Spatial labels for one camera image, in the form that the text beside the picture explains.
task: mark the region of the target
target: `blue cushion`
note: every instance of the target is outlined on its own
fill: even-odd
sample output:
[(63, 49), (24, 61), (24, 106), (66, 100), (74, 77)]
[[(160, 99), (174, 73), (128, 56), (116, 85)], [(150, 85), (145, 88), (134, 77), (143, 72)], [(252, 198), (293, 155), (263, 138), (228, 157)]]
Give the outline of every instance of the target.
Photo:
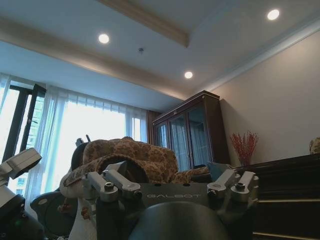
[(213, 182), (215, 182), (225, 170), (232, 169), (229, 164), (221, 164), (216, 162), (208, 162), (207, 167)]

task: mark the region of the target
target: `screw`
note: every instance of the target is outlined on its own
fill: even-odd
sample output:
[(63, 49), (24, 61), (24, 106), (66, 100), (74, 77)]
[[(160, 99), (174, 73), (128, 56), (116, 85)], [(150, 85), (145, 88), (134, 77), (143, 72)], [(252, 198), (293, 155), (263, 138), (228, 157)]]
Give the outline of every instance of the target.
[(104, 184), (104, 190), (105, 191), (108, 191), (108, 190), (112, 190), (113, 188), (114, 188), (114, 184), (112, 183), (112, 182), (106, 182), (105, 184)]
[(134, 191), (133, 193), (133, 198), (136, 199), (136, 200), (139, 200), (142, 198), (142, 192), (137, 190), (137, 191)]
[(208, 191), (208, 197), (211, 199), (215, 199), (217, 197), (217, 192), (215, 190), (210, 189)]
[(242, 190), (242, 189), (245, 189), (245, 185), (244, 185), (242, 182), (237, 182), (237, 183), (235, 184), (235, 188), (236, 188), (237, 190)]

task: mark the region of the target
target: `brown curtain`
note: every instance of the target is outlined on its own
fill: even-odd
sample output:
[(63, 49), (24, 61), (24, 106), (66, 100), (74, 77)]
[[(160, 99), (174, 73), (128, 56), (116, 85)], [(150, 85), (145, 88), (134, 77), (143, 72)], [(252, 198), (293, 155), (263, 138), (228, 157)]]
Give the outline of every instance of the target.
[(146, 129), (147, 129), (147, 142), (148, 144), (155, 145), (155, 133), (154, 126), (152, 122), (158, 117), (161, 113), (156, 111), (146, 111)]

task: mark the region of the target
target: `logo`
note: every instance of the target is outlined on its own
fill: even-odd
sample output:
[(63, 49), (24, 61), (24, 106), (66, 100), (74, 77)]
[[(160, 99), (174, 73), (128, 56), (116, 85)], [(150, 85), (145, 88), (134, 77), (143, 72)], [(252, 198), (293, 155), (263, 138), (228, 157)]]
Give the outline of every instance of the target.
[(146, 197), (150, 199), (191, 199), (191, 198), (199, 198), (201, 194), (175, 194), (175, 195), (163, 195), (163, 194), (148, 194)]

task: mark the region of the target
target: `red dried flower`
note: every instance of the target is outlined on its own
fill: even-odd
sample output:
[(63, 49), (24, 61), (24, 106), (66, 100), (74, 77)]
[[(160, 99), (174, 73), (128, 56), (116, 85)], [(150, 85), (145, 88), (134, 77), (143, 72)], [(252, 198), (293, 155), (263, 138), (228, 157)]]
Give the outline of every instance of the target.
[(239, 133), (233, 133), (230, 139), (242, 166), (249, 165), (259, 139), (258, 135), (248, 130), (243, 137)]

